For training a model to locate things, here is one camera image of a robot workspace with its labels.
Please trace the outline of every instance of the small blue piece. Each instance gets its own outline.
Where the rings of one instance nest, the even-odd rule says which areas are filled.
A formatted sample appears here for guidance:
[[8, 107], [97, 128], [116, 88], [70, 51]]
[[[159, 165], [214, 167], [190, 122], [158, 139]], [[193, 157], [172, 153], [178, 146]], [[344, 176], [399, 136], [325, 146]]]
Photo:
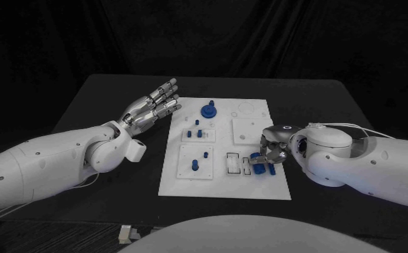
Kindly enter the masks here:
[[191, 166], [193, 171], [197, 171], [197, 160], [193, 160], [193, 166]]
[[[250, 158], [257, 157], [259, 155], [260, 155], [259, 153], [252, 153], [252, 154], [250, 154]], [[265, 173], [265, 172], [266, 172], [266, 170], [265, 170], [263, 164], [262, 164], [262, 163], [256, 163], [256, 164], [253, 165], [253, 173], [255, 173], [256, 175], [260, 175], [260, 174]]]
[[273, 164], [269, 163], [268, 166], [269, 166], [269, 175], [275, 175], [276, 172], [273, 171]]
[[201, 107], [201, 116], [206, 119], [213, 118], [216, 115], [214, 101], [210, 100], [210, 103]]

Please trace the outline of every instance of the robotic hand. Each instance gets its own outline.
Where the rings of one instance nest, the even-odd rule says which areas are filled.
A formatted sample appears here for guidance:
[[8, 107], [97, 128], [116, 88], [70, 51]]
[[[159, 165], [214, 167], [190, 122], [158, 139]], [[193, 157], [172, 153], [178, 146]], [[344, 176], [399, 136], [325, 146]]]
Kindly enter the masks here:
[[131, 138], [181, 108], [174, 84], [171, 79], [135, 100], [118, 121], [34, 138], [0, 153], [0, 209], [73, 188], [123, 158], [139, 161], [145, 146]]
[[360, 193], [408, 206], [408, 141], [380, 133], [387, 138], [351, 139], [345, 132], [325, 127], [331, 125], [360, 128], [337, 123], [309, 123], [304, 129], [283, 125], [265, 128], [260, 156], [249, 163], [281, 163], [291, 152], [314, 182], [330, 187], [347, 184]]

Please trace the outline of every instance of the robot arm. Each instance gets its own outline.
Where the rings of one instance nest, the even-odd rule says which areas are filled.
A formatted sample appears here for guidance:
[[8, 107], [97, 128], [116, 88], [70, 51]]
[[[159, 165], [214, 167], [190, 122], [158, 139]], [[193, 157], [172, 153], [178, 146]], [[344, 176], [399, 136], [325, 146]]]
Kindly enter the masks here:
[[144, 144], [131, 139], [181, 108], [175, 79], [139, 98], [118, 121], [34, 138], [0, 153], [0, 209], [44, 199], [109, 172], [123, 158], [138, 162]]
[[249, 163], [279, 163], [281, 153], [291, 152], [314, 182], [328, 187], [347, 184], [360, 193], [408, 206], [406, 140], [374, 136], [353, 140], [345, 132], [314, 123], [304, 129], [272, 126], [262, 137], [273, 151]]

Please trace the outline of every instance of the black table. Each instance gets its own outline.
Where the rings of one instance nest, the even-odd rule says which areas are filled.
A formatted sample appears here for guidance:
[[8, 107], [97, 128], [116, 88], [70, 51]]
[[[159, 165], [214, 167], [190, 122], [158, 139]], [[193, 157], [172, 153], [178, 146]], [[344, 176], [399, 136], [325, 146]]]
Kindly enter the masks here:
[[[54, 127], [54, 133], [116, 120], [126, 105], [170, 77], [92, 75]], [[347, 122], [370, 128], [340, 82], [177, 77], [181, 97], [263, 98], [275, 124]], [[265, 215], [324, 226], [345, 234], [408, 233], [408, 206], [360, 194], [348, 186], [314, 183], [292, 158], [283, 162], [291, 201], [158, 196], [170, 117], [138, 136], [146, 145], [139, 163], [122, 161], [89, 187], [34, 202], [5, 219], [116, 222], [167, 226], [211, 215]], [[351, 136], [361, 135], [351, 130]]]

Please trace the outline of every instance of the black backdrop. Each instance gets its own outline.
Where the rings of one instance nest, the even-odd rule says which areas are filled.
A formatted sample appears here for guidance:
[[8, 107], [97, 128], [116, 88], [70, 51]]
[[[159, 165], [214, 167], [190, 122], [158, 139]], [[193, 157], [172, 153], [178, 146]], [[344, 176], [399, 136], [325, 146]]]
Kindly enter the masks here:
[[403, 137], [406, 7], [405, 0], [1, 0], [1, 149], [50, 131], [92, 73], [334, 78], [373, 126]]

